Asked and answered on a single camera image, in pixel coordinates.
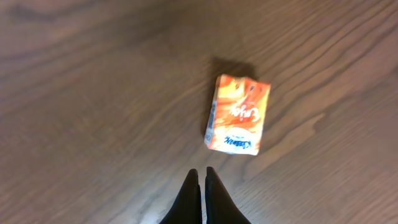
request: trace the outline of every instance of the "orange object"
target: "orange object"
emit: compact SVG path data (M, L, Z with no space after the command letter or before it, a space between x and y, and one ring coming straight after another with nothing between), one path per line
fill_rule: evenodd
M207 147L257 155L270 88L247 77L218 77L205 134Z

